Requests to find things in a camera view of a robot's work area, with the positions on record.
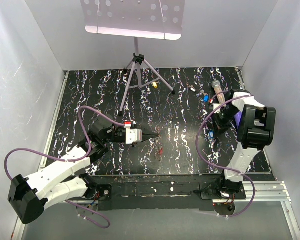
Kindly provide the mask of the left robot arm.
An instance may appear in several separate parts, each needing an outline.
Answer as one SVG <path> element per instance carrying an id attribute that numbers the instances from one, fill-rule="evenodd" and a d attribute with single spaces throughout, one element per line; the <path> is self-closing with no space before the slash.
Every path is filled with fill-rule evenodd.
<path id="1" fill-rule="evenodd" d="M 60 161 L 26 177 L 11 179 L 8 202 L 23 224 L 38 219 L 46 209 L 73 198 L 109 198 L 110 185 L 96 183 L 87 173 L 75 174 L 109 152 L 110 143 L 136 144 L 160 137 L 135 121 L 115 124 L 110 115 L 98 116 L 87 133 Z"/>

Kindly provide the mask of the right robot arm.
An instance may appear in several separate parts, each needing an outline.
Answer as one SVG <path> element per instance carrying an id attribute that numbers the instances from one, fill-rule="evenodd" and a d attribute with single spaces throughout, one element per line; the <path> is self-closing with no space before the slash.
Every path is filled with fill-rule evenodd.
<path id="1" fill-rule="evenodd" d="M 214 136 L 227 132 L 238 113 L 241 118 L 237 127 L 237 148 L 215 184 L 217 195 L 222 199 L 240 192 L 242 174 L 254 157 L 273 142 L 277 114 L 274 107 L 259 103 L 249 91 L 230 90 L 225 100 L 229 103 L 212 115 Z"/>

